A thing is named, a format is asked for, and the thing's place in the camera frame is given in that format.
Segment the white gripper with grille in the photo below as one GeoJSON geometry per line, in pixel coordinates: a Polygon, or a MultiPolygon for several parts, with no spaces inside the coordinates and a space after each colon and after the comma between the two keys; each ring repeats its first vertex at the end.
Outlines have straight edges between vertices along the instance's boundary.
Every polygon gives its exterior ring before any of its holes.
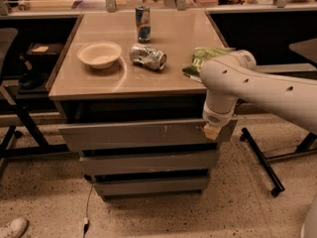
{"type": "Polygon", "coordinates": [[[211,140],[216,140],[221,128],[226,126],[234,113],[234,103],[218,103],[213,105],[204,104],[202,117],[206,121],[204,126],[205,136],[211,140]]]}

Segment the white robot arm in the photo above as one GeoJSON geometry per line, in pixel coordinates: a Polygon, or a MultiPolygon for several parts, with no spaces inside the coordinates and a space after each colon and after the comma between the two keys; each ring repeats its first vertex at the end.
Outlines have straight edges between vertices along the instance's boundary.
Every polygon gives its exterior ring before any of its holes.
{"type": "Polygon", "coordinates": [[[308,131],[295,155],[311,153],[317,138],[317,81],[256,71],[248,51],[234,51],[206,61],[200,68],[207,89],[202,117],[205,135],[214,140],[231,120],[242,99],[308,131]]]}

